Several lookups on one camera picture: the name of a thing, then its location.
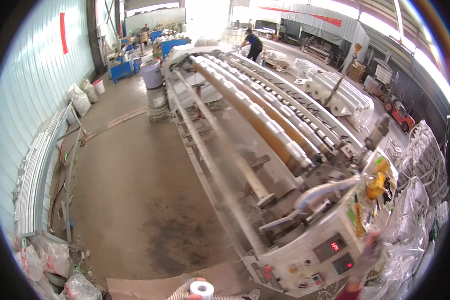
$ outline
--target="forklift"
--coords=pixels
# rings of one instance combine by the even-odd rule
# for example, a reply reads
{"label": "forklift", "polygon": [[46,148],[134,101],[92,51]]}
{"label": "forklift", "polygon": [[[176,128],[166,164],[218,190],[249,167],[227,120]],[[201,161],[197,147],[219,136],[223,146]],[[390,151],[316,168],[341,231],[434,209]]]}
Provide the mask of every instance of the forklift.
{"label": "forklift", "polygon": [[383,108],[400,124],[402,131],[408,134],[415,126],[415,120],[409,115],[401,99],[401,97],[391,95],[383,104]]}

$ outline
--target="glove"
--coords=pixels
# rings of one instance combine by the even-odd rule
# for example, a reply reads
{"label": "glove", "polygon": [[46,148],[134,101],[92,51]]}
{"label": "glove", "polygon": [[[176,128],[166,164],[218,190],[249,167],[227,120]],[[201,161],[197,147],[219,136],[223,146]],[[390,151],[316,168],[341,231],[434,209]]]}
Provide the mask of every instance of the glove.
{"label": "glove", "polygon": [[371,232],[365,237],[365,249],[350,270],[350,282],[360,283],[366,279],[370,269],[382,255],[384,244],[378,231]]}

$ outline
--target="red sign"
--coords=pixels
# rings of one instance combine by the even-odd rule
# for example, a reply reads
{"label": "red sign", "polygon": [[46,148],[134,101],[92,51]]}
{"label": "red sign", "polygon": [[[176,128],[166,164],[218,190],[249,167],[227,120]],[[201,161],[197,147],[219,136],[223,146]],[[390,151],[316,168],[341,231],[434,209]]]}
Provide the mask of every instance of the red sign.
{"label": "red sign", "polygon": [[60,13],[60,36],[62,37],[63,54],[67,54],[69,49],[67,48],[67,41],[65,39],[65,13]]}
{"label": "red sign", "polygon": [[334,18],[331,18],[331,17],[319,16],[319,15],[316,15],[316,14],[310,14],[310,13],[305,13],[305,12],[300,12],[300,11],[281,9],[281,8],[274,8],[274,7],[258,6],[258,8],[261,8],[263,10],[268,10],[268,11],[282,12],[282,13],[294,13],[294,14],[309,15],[309,16],[318,18],[320,20],[323,20],[325,22],[328,22],[328,23],[333,24],[333,25],[338,26],[338,27],[340,27],[342,25],[342,20],[334,19]]}
{"label": "red sign", "polygon": [[330,24],[333,24],[335,26],[338,26],[338,27],[340,27],[342,25],[342,20],[338,20],[338,19],[334,19],[334,18],[330,18],[330,17],[319,16],[319,15],[316,15],[316,14],[307,14],[307,15],[310,15],[312,17],[315,17],[315,18],[318,18],[320,20],[326,21],[326,22],[328,22]]}

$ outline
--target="concrete floor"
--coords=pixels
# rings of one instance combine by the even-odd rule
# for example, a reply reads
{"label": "concrete floor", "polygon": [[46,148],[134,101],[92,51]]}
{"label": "concrete floor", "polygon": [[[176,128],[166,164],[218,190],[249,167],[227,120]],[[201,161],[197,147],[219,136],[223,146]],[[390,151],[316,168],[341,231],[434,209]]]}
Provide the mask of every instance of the concrete floor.
{"label": "concrete floor", "polygon": [[[277,45],[278,51],[306,58],[290,45]],[[108,80],[108,75],[102,79],[105,93],[81,119],[90,132],[147,104],[140,75],[121,79],[116,85]],[[376,103],[373,118],[380,116],[382,110]],[[359,140],[365,137],[348,122],[343,123]],[[391,131],[401,146],[406,145],[406,136],[398,124]],[[72,147],[72,137],[65,139],[64,153]],[[146,114],[140,115],[91,139],[78,149],[77,157],[71,204],[73,240],[91,251],[82,267],[92,267],[95,281],[102,287],[107,288],[107,277],[168,278],[237,259],[233,249],[227,248],[225,232],[175,124],[150,123]],[[55,212],[64,195],[62,191]],[[60,230],[63,220],[54,214],[54,229],[65,238],[65,232]],[[249,281],[246,270],[238,271],[244,292],[261,287]],[[260,290],[261,300],[293,299],[268,288]],[[303,299],[317,296],[313,293]]]}

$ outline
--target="hand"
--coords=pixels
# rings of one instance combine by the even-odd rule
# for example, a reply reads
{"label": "hand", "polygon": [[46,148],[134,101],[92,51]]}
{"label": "hand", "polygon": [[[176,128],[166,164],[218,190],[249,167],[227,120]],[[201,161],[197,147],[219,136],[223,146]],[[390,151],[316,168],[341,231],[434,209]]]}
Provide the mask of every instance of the hand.
{"label": "hand", "polygon": [[365,237],[365,249],[350,270],[350,283],[360,284],[364,281],[370,269],[382,255],[384,245],[379,231],[374,231]]}
{"label": "hand", "polygon": [[206,281],[204,278],[192,278],[174,291],[166,300],[202,300],[200,295],[190,295],[190,285],[194,281]]}

